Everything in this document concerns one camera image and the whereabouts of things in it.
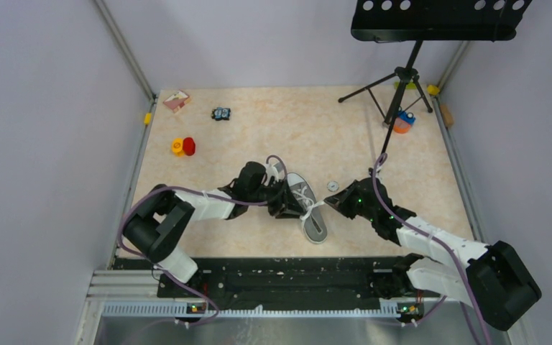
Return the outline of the grey canvas sneaker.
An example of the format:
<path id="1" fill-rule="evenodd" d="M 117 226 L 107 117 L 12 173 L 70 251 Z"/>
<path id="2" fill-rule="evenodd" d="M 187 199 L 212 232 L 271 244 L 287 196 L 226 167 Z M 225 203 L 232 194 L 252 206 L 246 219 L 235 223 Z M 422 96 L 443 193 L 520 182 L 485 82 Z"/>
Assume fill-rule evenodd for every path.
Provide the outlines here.
<path id="1" fill-rule="evenodd" d="M 308 181 L 296 172 L 287 174 L 287 184 L 294 199 L 302 206 L 303 214 L 300 216 L 300 224 L 307 240 L 314 244 L 325 242 L 328 229 L 318 209 L 324 204 L 319 201 Z"/>

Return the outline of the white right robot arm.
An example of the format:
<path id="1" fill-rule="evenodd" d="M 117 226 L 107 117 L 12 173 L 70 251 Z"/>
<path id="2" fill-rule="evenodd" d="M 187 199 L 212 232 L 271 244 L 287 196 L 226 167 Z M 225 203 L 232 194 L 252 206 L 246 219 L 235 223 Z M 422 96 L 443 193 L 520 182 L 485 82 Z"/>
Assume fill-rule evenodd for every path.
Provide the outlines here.
<path id="1" fill-rule="evenodd" d="M 355 180 L 324 202 L 349 219 L 368 220 L 379 237 L 412 249 L 392 268 L 392 284 L 379 291 L 382 298 L 435 292 L 478 308 L 485 323 L 507 331 L 542 297 L 510 244 L 472 241 L 433 226 L 393 204 L 376 178 Z"/>

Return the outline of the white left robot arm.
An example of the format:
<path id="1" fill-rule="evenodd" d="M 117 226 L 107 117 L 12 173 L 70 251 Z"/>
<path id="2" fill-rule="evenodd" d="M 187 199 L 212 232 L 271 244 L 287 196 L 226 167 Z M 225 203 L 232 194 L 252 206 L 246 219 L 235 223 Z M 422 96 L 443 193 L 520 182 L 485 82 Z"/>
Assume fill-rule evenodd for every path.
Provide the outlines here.
<path id="1" fill-rule="evenodd" d="M 282 164 L 248 162 L 229 184 L 209 191 L 156 185 L 123 221 L 121 235 L 153 265 L 170 273 L 185 297 L 201 290 L 198 265 L 179 241 L 188 224 L 231 220 L 251 206 L 265 207 L 276 219 L 299 219 L 305 209 L 295 199 Z"/>

